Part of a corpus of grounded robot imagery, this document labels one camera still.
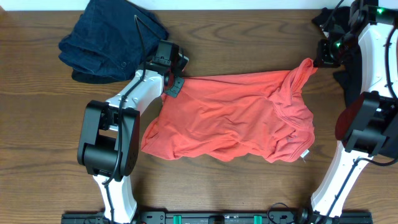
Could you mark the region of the red printed t-shirt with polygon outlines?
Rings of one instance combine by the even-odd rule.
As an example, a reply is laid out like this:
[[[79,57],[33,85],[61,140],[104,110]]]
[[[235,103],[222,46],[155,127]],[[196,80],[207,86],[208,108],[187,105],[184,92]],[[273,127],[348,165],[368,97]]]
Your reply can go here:
[[[186,78],[147,127],[141,150],[175,160],[209,155],[223,162],[253,154],[296,161],[315,140],[302,88],[316,72],[306,58],[293,70]]]

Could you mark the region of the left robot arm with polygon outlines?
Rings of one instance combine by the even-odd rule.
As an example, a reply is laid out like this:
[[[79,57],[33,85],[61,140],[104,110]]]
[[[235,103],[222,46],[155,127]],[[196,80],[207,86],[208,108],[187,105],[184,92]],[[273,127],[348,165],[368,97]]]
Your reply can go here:
[[[179,94],[188,61],[178,45],[161,40],[156,53],[140,64],[117,95],[87,104],[77,160],[98,184],[105,209],[64,214],[62,223],[133,223],[137,202],[130,175],[139,152],[141,114],[162,94]]]

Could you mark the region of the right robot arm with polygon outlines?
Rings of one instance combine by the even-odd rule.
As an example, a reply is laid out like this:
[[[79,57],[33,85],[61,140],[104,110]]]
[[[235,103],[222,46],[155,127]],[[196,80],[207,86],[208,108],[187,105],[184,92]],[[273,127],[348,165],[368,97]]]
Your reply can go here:
[[[391,2],[354,1],[349,31],[332,19],[322,24],[314,66],[336,68],[359,62],[359,93],[335,126],[337,147],[321,185],[297,223],[371,223],[369,212],[344,212],[356,179],[378,155],[397,162],[397,6]]]

